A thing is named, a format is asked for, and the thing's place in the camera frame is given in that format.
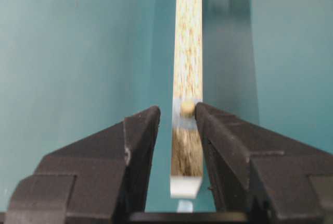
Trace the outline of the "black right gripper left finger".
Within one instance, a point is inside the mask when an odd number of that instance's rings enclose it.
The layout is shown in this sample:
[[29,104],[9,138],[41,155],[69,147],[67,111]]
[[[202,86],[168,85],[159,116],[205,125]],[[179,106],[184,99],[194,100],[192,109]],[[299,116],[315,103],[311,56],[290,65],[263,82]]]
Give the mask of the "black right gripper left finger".
[[143,211],[160,109],[123,121],[45,155],[15,188],[6,223],[112,223]]

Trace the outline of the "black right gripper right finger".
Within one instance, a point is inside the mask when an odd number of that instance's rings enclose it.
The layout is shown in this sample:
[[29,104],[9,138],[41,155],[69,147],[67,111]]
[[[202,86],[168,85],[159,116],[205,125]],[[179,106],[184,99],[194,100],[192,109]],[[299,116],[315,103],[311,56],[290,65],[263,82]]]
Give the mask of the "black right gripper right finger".
[[195,119],[217,211],[332,223],[332,154],[205,103]]

